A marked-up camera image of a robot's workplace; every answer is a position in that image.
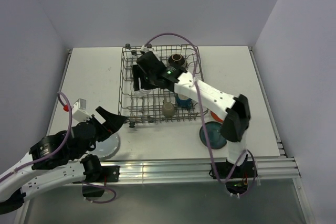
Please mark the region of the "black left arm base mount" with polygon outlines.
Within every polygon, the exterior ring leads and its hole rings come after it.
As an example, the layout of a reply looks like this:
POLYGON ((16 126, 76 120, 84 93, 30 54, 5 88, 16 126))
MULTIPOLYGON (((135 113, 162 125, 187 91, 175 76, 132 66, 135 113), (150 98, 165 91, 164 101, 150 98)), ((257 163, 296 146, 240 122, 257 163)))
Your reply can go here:
MULTIPOLYGON (((120 174, 120 166, 117 165, 103 166, 102 173, 96 180, 96 183, 103 183, 104 186, 106 186, 107 183, 116 183, 119 180, 119 174, 120 174)), ((100 198, 103 195, 103 193, 104 193, 103 189, 85 185, 82 187, 82 195, 84 197, 92 198, 94 200, 100 198)))

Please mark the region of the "teal ceramic saucer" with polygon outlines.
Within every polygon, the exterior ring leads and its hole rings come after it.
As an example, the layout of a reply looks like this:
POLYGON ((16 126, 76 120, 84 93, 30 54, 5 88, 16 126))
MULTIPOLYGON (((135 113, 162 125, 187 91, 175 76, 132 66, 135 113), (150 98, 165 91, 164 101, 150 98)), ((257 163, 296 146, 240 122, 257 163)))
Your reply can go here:
POLYGON ((221 126, 219 122, 215 121, 205 123, 210 147, 213 150, 222 149, 227 144, 226 139, 220 134, 221 126))

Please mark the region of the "dark blue ribbed mug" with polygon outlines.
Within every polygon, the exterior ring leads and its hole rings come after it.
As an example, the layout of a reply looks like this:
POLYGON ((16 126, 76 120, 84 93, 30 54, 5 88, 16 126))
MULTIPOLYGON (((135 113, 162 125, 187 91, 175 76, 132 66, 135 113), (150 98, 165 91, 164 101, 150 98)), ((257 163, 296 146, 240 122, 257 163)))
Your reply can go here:
POLYGON ((175 95, 175 101, 177 106, 183 109, 191 109, 192 108, 192 99, 181 94, 175 95))

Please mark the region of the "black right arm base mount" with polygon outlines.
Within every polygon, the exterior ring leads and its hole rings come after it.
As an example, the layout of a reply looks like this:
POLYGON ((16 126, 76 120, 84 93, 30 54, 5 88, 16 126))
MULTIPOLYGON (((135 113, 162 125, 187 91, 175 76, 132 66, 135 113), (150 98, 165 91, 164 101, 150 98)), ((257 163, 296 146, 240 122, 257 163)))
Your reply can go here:
MULTIPOLYGON (((231 169, 233 168, 233 164, 229 162, 216 162, 215 168, 217 170, 218 176, 220 179, 225 180, 227 176, 230 174, 231 169)), ((230 179, 239 178, 240 181, 228 181, 225 184, 225 188, 230 196, 240 197, 241 194, 245 193, 248 190, 248 177, 250 172, 246 172, 241 167, 236 167, 232 172, 230 179)))

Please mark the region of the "brown ribbed bowl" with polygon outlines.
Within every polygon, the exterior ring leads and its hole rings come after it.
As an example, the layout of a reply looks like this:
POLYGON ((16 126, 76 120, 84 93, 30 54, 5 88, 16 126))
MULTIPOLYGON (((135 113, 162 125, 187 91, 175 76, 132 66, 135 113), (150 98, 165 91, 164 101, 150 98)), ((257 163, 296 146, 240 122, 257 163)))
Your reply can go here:
POLYGON ((186 67, 187 66, 187 61, 185 59, 184 56, 182 56, 181 54, 172 54, 168 60, 167 60, 167 64, 170 66, 173 63, 181 66, 181 67, 186 67))

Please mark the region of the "red orange plate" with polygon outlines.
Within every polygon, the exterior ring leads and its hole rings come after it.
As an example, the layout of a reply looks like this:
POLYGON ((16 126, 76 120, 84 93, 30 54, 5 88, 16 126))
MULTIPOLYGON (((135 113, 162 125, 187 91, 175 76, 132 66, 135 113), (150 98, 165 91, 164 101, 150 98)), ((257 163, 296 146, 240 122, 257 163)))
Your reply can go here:
POLYGON ((219 123, 223 122, 223 120, 220 117, 218 117, 218 115, 215 114, 213 111, 211 111, 211 116, 216 122, 219 122, 219 123))

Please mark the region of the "small beige mug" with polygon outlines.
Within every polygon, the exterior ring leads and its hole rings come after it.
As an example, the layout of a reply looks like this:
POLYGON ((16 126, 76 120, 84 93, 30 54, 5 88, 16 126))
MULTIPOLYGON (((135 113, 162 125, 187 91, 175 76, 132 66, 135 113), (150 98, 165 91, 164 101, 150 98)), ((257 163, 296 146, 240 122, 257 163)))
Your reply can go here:
POLYGON ((161 112, 164 117, 171 118, 175 115, 175 106, 171 102, 163 101, 161 112))

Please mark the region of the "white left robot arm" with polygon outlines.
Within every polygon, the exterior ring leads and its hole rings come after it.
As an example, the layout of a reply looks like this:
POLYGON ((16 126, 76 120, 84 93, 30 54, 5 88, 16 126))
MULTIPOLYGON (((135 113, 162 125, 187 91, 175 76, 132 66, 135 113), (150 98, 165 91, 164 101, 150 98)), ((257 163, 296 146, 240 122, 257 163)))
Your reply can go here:
POLYGON ((1 214, 19 209, 26 201, 53 188, 101 178, 100 159, 91 151, 121 129, 128 118, 100 106, 96 111, 105 120, 103 123, 84 109, 72 108, 70 120, 78 121, 76 126, 43 137, 1 176, 1 214))

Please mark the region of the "light blue glass plate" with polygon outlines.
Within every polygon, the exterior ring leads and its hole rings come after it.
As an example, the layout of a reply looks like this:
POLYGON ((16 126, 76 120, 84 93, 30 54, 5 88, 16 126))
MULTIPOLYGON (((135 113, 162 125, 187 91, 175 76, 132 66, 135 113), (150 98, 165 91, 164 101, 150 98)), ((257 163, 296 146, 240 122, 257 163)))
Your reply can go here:
POLYGON ((108 160, 115 156, 120 148, 120 137, 118 133, 112 134, 102 142, 96 143, 96 148, 89 154, 96 155, 101 161, 108 160))

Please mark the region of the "clear drinking glass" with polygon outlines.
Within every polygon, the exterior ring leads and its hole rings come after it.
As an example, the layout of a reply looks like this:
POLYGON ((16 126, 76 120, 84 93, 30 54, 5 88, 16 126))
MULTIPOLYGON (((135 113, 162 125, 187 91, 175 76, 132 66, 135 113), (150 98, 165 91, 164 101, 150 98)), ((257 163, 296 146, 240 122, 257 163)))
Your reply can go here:
POLYGON ((136 90, 135 88, 136 88, 136 83, 133 83, 133 91, 132 91, 132 93, 133 93, 136 97, 139 97, 139 98, 144 97, 144 96, 150 94, 151 91, 152 91, 152 90, 143 90, 143 89, 141 89, 141 88, 140 88, 139 90, 136 90))

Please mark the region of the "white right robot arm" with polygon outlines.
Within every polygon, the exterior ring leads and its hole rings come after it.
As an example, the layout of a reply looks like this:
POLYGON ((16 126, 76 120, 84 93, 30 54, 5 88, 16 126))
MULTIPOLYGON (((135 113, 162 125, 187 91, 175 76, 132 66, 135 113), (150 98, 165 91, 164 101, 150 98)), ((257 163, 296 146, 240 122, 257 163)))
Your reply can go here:
POLYGON ((220 91, 193 76, 187 69, 173 63, 166 66, 154 52, 147 51, 132 66, 133 88, 167 89, 197 101, 200 108, 206 107, 223 120, 220 134, 227 141, 227 170, 234 177, 245 171, 247 156, 245 131, 251 119, 248 99, 235 97, 220 91))

